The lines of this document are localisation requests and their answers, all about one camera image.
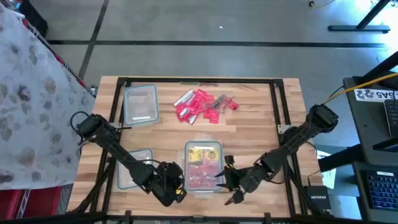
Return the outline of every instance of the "computer keyboard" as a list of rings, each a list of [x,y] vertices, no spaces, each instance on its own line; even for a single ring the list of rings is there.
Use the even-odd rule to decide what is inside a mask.
[[[385,100],[388,130],[392,138],[398,138],[398,100]]]
[[[369,206],[398,211],[398,175],[389,172],[366,172]]]

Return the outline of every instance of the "metal bracket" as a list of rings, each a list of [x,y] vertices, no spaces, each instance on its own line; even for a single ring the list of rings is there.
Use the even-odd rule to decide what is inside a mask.
[[[283,134],[283,133],[285,133],[286,130],[288,130],[291,127],[293,127],[293,125],[278,124],[278,133]]]
[[[281,79],[281,78],[275,78],[275,79],[273,79],[272,81],[275,83],[275,85],[276,85],[278,88],[284,86],[284,80]]]
[[[264,213],[264,222],[263,224],[272,224],[272,218],[270,213]]]
[[[192,216],[188,219],[192,223],[205,223],[207,222],[207,217]]]
[[[114,128],[122,128],[122,123],[110,123],[112,127]]]
[[[132,224],[131,221],[131,211],[130,210],[126,210],[126,212],[124,212],[124,224]]]
[[[127,80],[127,77],[119,77],[119,78],[118,78],[117,85],[118,85],[118,86],[119,86],[119,85],[123,85],[123,84],[126,82],[126,80]]]

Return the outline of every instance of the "white patterned cloth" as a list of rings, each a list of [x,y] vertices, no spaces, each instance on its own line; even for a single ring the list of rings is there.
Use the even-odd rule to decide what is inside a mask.
[[[0,3],[0,190],[73,183],[80,137],[70,116],[91,113],[93,105],[94,98]]]

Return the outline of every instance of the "table leg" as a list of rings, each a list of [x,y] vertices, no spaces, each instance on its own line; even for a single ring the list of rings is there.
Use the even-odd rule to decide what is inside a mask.
[[[363,77],[360,77],[359,78],[360,83],[357,83],[357,85],[369,82],[379,77],[383,77],[384,75],[386,75],[386,72],[392,70],[397,65],[398,65],[398,52],[395,52],[390,57],[382,61],[379,65],[370,70]]]
[[[321,172],[351,164],[354,161],[364,161],[361,148],[361,145],[357,144],[355,146],[348,147],[343,151],[319,159],[318,163]]]
[[[389,26],[368,26],[372,19],[389,3],[390,0],[380,0],[357,26],[328,26],[329,31],[380,31],[386,34]]]

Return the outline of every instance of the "floor line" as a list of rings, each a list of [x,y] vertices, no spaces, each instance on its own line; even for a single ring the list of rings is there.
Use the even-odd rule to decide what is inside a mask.
[[[88,42],[88,47],[87,47],[87,50],[86,50],[86,54],[85,54],[85,57],[83,59],[83,63],[81,64],[81,67],[80,67],[80,70],[79,70],[79,74],[78,74],[78,76],[79,76],[79,78],[81,80],[84,79],[84,77],[86,75],[88,63],[90,62],[91,55],[93,54],[95,42],[97,40],[98,33],[100,32],[100,29],[101,29],[101,26],[102,26],[102,22],[104,21],[104,16],[105,16],[105,12],[106,12],[106,10],[108,8],[108,4],[109,4],[109,0],[104,0],[104,2],[102,4],[102,7],[101,7],[101,11],[99,12],[97,23],[95,24],[93,35],[91,35],[91,39]]]
[[[48,40],[53,45],[170,45],[170,46],[233,46],[233,47],[329,47],[388,48],[380,43],[317,43],[317,42],[249,42],[249,41],[179,41],[179,40]]]

